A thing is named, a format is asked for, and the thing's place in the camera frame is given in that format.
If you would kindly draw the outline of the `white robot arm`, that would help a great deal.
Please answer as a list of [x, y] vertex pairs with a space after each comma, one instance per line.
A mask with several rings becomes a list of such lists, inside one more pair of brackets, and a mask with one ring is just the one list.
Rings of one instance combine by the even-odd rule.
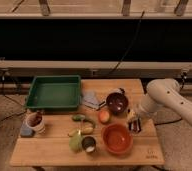
[[192, 102], [179, 94], [180, 85], [175, 79], [152, 80], [146, 90], [147, 93], [128, 112], [127, 122], [150, 118], [161, 106], [165, 106], [192, 126]]

